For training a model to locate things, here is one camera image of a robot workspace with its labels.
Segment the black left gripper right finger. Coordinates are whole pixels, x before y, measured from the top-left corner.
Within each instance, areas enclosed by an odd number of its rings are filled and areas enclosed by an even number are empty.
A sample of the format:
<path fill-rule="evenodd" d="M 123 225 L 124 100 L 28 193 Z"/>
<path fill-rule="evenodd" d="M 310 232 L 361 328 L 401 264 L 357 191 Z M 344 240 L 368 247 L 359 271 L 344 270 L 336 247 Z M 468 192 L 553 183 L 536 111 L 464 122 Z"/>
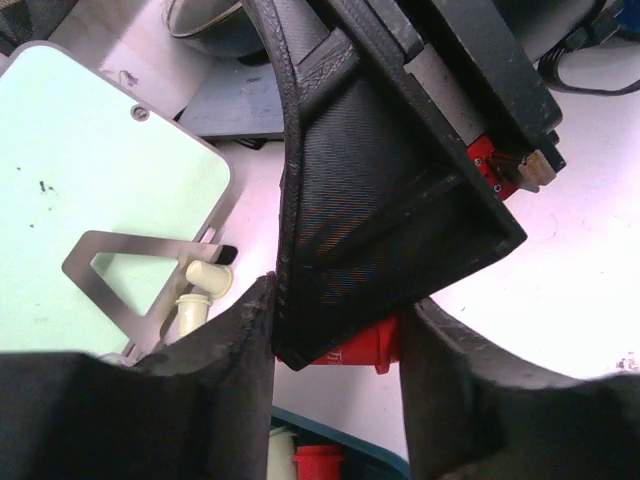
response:
<path fill-rule="evenodd" d="M 401 316 L 414 479 L 636 479 L 639 375 L 577 380 L 525 361 L 424 299 Z"/>

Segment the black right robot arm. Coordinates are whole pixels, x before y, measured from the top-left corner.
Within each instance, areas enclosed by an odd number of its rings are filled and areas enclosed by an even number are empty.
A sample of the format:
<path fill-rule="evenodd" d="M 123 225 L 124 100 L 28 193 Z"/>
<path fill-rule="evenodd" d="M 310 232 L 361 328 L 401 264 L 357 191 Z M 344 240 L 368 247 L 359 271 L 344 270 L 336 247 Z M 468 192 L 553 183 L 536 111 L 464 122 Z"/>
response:
<path fill-rule="evenodd" d="M 533 67 L 601 1 L 248 1 L 284 113 L 275 354 L 299 370 L 390 314 L 415 479 L 635 479 L 639 379 L 576 381 L 466 329 L 432 295 L 526 238 L 465 142 L 406 70 L 425 47 L 497 175 L 550 180 L 562 114 Z"/>

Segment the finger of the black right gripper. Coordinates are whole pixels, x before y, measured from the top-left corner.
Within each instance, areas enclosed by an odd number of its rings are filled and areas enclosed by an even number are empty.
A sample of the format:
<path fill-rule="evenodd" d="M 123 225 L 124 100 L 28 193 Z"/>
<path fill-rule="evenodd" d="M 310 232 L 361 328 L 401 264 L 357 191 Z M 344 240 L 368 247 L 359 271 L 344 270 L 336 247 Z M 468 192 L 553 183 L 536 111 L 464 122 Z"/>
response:
<path fill-rule="evenodd" d="M 300 370 L 525 232 L 363 1 L 249 1 L 284 114 L 274 354 Z"/>

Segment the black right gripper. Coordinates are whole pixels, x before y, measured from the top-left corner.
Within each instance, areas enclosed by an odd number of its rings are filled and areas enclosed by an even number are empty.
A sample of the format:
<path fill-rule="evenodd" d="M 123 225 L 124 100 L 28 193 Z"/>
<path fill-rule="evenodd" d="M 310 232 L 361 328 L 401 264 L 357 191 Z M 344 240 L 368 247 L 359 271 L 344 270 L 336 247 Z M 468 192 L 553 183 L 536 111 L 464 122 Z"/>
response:
<path fill-rule="evenodd" d="M 498 200 L 554 180 L 560 110 L 491 3 L 428 3 L 411 62 L 366 2 L 351 7 L 354 31 L 314 3 L 347 71 L 309 130 L 312 199 Z"/>

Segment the teal plastic storage basket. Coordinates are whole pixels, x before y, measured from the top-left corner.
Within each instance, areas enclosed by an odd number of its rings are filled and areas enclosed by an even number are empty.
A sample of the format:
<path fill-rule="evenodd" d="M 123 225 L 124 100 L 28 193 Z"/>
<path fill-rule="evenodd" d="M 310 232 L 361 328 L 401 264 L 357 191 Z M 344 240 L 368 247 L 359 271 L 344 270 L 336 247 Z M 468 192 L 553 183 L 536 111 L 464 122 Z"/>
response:
<path fill-rule="evenodd" d="M 409 479 L 408 463 L 392 452 L 278 407 L 272 408 L 271 426 L 287 427 L 299 446 L 337 445 L 345 455 L 341 479 Z"/>

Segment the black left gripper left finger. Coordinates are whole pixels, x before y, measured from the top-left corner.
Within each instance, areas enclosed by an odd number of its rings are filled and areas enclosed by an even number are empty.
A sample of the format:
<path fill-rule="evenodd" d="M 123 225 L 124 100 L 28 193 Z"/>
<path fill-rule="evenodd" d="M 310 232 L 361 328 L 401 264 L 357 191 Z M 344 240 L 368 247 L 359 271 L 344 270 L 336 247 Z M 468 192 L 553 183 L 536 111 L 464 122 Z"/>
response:
<path fill-rule="evenodd" d="M 1 358 L 5 479 L 262 479 L 275 280 L 132 367 L 78 352 Z"/>

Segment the red coffee capsule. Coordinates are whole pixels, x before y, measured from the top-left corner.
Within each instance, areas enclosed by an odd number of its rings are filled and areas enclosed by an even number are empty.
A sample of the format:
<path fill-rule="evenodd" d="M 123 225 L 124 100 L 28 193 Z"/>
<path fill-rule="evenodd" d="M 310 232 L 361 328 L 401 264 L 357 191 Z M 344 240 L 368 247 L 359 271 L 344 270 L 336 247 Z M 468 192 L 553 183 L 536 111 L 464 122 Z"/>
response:
<path fill-rule="evenodd" d="M 319 357 L 313 365 L 372 366 L 378 375 L 384 375 L 400 359 L 400 340 L 400 318 L 389 316 Z"/>
<path fill-rule="evenodd" d="M 344 460 L 337 445 L 299 446 L 293 455 L 298 480 L 340 480 Z"/>

